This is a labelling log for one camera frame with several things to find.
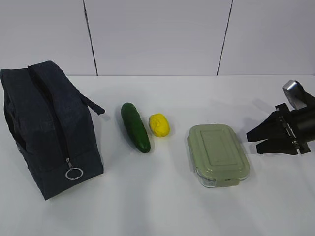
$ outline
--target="zipper pull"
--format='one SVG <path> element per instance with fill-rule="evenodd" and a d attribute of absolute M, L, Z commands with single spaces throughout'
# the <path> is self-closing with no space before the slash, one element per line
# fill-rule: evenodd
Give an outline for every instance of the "zipper pull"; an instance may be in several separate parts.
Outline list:
<path fill-rule="evenodd" d="M 70 170 L 72 170 L 73 169 L 73 165 L 70 162 L 70 158 L 67 158 L 65 161 L 68 163 L 68 166 L 69 166 Z"/>
<path fill-rule="evenodd" d="M 65 177 L 66 177 L 68 180 L 77 180 L 77 179 L 81 178 L 82 175 L 83 175 L 83 170 L 80 169 L 80 168 L 77 168 L 77 167 L 73 167 L 73 165 L 72 165 L 71 162 L 70 162 L 70 158 L 67 158 L 65 161 L 68 163 L 68 166 L 69 166 L 69 170 L 65 173 Z M 68 176 L 69 172 L 70 172 L 70 171 L 73 171 L 73 170 L 79 171 L 79 176 L 78 176 L 78 177 L 70 178 L 70 177 Z"/>

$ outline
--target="zipper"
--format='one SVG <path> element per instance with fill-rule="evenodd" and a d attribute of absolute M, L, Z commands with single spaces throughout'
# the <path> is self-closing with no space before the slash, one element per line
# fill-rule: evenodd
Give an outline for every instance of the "zipper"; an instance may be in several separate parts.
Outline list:
<path fill-rule="evenodd" d="M 49 112 L 53 118 L 54 127 L 55 127 L 55 130 L 57 133 L 57 139 L 58 139 L 59 146 L 60 146 L 60 149 L 62 152 L 62 156 L 63 156 L 65 162 L 69 166 L 69 170 L 66 172 L 65 176 L 69 180 L 79 179 L 82 176 L 83 171 L 80 168 L 74 168 L 71 161 L 70 161 L 70 155 L 69 155 L 69 149 L 68 149 L 68 145 L 67 145 L 66 136 L 65 136 L 65 133 L 63 131 L 63 127 L 60 123 L 60 120 L 58 119 L 58 116 L 55 112 L 53 97 L 52 97 L 49 89 L 47 88 L 46 84 L 43 82 L 43 80 L 40 78 L 40 76 L 36 73 L 36 71 L 34 71 L 34 69 L 32 69 L 31 67 L 28 67 L 28 72 L 29 72 L 29 75 L 30 75 L 32 82 L 34 83 L 37 90 L 40 92 L 40 94 L 44 98 L 44 100 L 47 104 L 48 110 L 49 110 Z M 68 173 L 74 169 L 79 170 L 81 172 L 81 174 L 77 178 L 69 178 Z"/>

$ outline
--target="white wall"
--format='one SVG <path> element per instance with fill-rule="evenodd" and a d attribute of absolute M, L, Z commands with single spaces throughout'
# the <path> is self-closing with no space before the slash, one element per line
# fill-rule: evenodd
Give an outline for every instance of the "white wall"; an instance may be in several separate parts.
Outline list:
<path fill-rule="evenodd" d="M 85 0 L 100 75 L 216 75 L 232 0 Z M 234 0 L 220 75 L 315 74 L 315 0 Z M 2 0 L 0 68 L 94 75 L 82 0 Z"/>
<path fill-rule="evenodd" d="M 99 75 L 215 75 L 231 0 L 86 0 Z"/>
<path fill-rule="evenodd" d="M 0 68 L 46 60 L 53 60 L 67 74 L 95 74 L 82 2 L 2 0 Z"/>
<path fill-rule="evenodd" d="M 315 74 L 315 0 L 234 0 L 219 74 Z"/>

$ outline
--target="green lid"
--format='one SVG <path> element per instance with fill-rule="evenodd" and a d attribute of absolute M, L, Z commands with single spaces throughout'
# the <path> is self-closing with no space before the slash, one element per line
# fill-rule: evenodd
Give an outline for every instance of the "green lid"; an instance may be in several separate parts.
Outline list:
<path fill-rule="evenodd" d="M 207 187 L 237 185 L 250 172 L 235 132 L 225 124 L 192 127 L 188 144 L 195 169 Z"/>

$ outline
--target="panel seam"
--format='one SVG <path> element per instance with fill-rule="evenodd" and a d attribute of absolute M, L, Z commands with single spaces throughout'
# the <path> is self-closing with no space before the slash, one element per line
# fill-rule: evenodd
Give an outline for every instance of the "panel seam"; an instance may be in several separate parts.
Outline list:
<path fill-rule="evenodd" d="M 93 61 L 94 61 L 95 72 L 96 72 L 96 75 L 98 76 L 98 71 L 97 71 L 97 65 L 96 65 L 96 60 L 95 60 L 95 53 L 94 53 L 94 48 L 93 48 L 93 42 L 92 42 L 92 37 L 91 37 L 91 31 L 90 31 L 90 25 L 89 25 L 89 19 L 88 19 L 87 9 L 86 9 L 86 6 L 85 6 L 85 1 L 82 0 L 82 2 L 83 2 L 83 7 L 84 7 L 85 21 L 86 21 L 87 27 L 88 27 L 88 33 L 89 33 L 90 45 L 91 45 L 91 49 L 92 49 L 92 55 L 93 55 Z"/>
<path fill-rule="evenodd" d="M 227 29 L 228 29 L 228 24 L 230 23 L 230 17 L 231 17 L 231 11 L 232 11 L 233 2 L 234 2 L 234 0 L 232 0 L 232 2 L 231 2 L 230 12 L 228 14 L 228 19 L 227 19 L 227 24 L 226 24 L 226 28 L 225 28 L 225 34 L 224 34 L 222 49 L 221 49 L 221 55 L 220 55 L 219 64 L 218 64 L 217 75 L 219 74 L 219 69 L 220 69 L 220 64 L 221 64 L 221 60 L 222 60 L 222 55 L 223 55 L 223 49 L 224 49 L 224 44 L 225 44 L 225 39 L 226 39 L 226 34 L 227 34 Z"/>

